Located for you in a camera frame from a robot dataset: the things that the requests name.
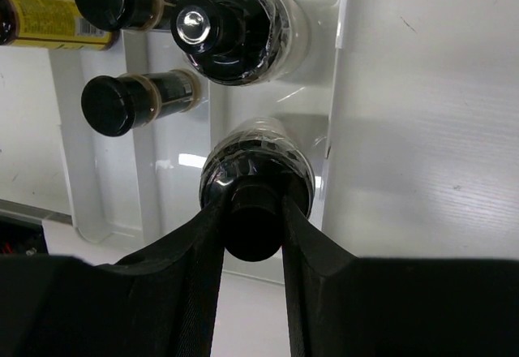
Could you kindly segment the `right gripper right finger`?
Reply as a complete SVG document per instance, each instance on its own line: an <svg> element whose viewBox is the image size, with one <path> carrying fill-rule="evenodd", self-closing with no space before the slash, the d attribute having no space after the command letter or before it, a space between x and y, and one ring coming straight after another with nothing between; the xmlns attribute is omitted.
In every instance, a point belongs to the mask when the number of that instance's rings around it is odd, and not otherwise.
<svg viewBox="0 0 519 357"><path fill-rule="evenodd" d="M282 212L292 355L517 355L515 260L357 257Z"/></svg>

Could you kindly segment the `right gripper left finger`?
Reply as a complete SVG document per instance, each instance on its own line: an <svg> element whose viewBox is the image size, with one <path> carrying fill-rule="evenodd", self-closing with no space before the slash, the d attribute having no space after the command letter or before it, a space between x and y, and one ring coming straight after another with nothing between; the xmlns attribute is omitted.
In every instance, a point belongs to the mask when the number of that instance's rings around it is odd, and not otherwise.
<svg viewBox="0 0 519 357"><path fill-rule="evenodd" d="M115 264L3 256L4 356L208 356L217 313L225 204Z"/></svg>

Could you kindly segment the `brown-powder shaker bottle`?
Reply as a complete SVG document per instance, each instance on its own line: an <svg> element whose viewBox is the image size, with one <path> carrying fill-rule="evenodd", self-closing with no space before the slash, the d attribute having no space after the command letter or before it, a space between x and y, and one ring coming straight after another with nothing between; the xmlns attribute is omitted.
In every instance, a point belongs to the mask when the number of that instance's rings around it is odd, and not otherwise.
<svg viewBox="0 0 519 357"><path fill-rule="evenodd" d="M226 250L247 262L272 257L283 242L282 200L290 197L305 217L315 198L308 158L280 120L252 118L211 151L199 182L199 203L224 199Z"/></svg>

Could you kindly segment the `white-powder shaker bottle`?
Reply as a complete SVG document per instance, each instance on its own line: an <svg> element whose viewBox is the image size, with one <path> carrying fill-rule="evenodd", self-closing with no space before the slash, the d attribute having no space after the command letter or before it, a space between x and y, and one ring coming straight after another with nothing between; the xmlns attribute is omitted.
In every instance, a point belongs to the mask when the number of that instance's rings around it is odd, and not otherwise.
<svg viewBox="0 0 519 357"><path fill-rule="evenodd" d="M294 0L180 0L170 30L191 66L225 86L281 78L311 45L307 16Z"/></svg>

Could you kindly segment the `small yellow-label brown bottle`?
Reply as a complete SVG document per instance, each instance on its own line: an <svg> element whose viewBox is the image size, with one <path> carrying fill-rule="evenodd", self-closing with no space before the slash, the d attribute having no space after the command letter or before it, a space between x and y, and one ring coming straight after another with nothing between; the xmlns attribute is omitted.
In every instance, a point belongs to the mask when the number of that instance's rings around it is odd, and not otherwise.
<svg viewBox="0 0 519 357"><path fill-rule="evenodd" d="M1 0L1 45L104 51L117 32L94 27L74 0Z"/></svg>

